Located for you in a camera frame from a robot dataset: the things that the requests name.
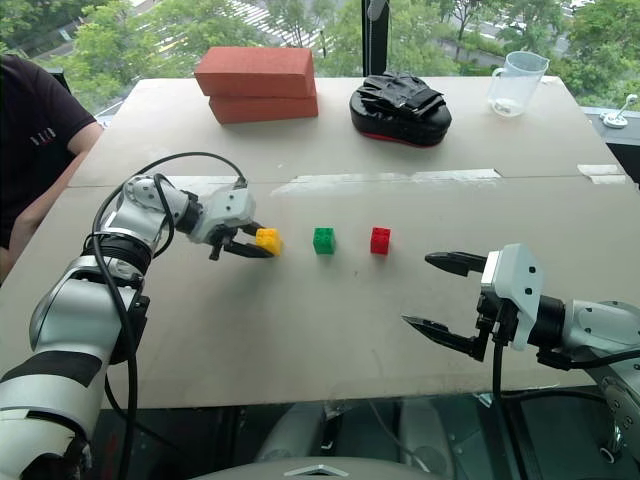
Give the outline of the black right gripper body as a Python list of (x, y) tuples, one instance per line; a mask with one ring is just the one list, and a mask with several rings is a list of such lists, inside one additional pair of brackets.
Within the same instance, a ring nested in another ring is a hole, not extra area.
[(482, 334), (492, 334), (493, 341), (502, 346), (514, 339), (519, 309), (512, 300), (498, 297), (492, 291), (482, 290), (476, 310), (476, 327)]

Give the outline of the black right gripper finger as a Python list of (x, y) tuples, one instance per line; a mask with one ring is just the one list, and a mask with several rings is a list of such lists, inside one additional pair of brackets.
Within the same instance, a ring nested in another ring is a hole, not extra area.
[(482, 273), (487, 262), (484, 256), (458, 251), (429, 253), (424, 260), (440, 270), (463, 277), (470, 272)]
[(484, 360), (488, 343), (486, 329), (481, 329), (476, 336), (464, 337), (452, 333), (446, 325), (435, 321), (409, 315), (402, 315), (401, 318), (431, 341), (463, 353), (476, 361)]

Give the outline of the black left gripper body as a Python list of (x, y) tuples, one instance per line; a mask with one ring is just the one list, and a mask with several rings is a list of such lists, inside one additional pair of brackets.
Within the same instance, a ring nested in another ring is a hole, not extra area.
[(210, 237), (211, 252), (209, 259), (218, 260), (221, 252), (224, 251), (224, 245), (230, 241), (235, 241), (237, 233), (237, 227), (217, 226)]

